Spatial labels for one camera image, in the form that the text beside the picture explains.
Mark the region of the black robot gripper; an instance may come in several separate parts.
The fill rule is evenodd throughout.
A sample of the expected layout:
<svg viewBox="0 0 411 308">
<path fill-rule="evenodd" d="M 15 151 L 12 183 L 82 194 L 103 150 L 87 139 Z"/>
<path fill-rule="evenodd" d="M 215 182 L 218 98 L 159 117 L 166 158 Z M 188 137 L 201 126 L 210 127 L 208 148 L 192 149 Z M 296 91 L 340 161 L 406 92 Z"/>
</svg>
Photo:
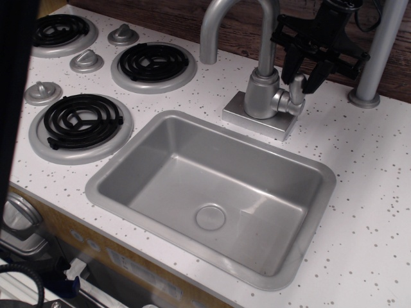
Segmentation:
<svg viewBox="0 0 411 308">
<path fill-rule="evenodd" d="M 281 14 L 271 41 L 286 52 L 281 78 L 289 85 L 305 59 L 316 63 L 303 87 L 313 94 L 333 73 L 355 79 L 370 55 L 347 36 L 345 27 L 359 6 L 321 6 L 314 19 Z"/>
</svg>

